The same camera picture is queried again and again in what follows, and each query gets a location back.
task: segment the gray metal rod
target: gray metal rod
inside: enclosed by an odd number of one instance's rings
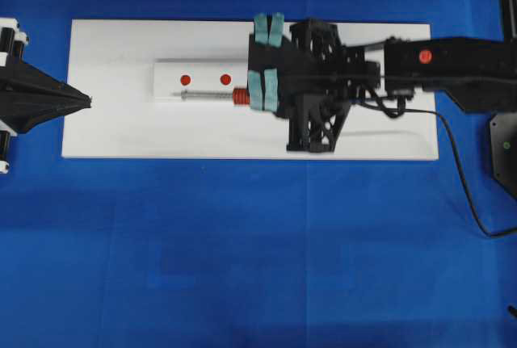
[[[209,92],[209,91],[181,91],[174,92],[174,96],[181,96],[182,100],[232,100],[232,92]]]

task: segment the white platform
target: white platform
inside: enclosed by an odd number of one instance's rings
[[[288,33],[288,23],[284,34]],[[389,36],[430,37],[426,24],[340,23],[341,40],[362,44]],[[193,90],[219,90],[216,71],[198,80],[199,60],[221,62],[234,85],[245,86],[251,22],[75,20],[69,57],[71,86],[93,97],[92,109],[65,118],[63,157],[272,158],[311,160],[435,160],[435,117],[390,120],[353,107],[335,153],[286,152],[288,121],[231,103],[157,102],[154,66],[174,64],[171,88],[181,89],[181,65]],[[382,53],[367,58],[382,62]],[[211,88],[204,88],[213,82]],[[418,94],[411,107],[435,109],[433,94]]]

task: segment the black mount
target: black mount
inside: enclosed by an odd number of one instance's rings
[[[90,107],[90,97],[23,61],[27,36],[14,19],[0,24],[0,173],[7,173],[11,133]]]

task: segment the black bracket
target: black bracket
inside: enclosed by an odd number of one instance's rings
[[[517,113],[490,121],[494,178],[517,199]]]

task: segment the blue surface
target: blue surface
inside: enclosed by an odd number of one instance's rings
[[[72,19],[276,11],[501,38],[498,0],[0,0],[61,79]],[[488,116],[437,105],[482,217],[515,224]],[[441,127],[439,161],[411,163],[65,160],[62,128],[16,139],[0,178],[1,347],[515,346],[517,237],[479,235]]]

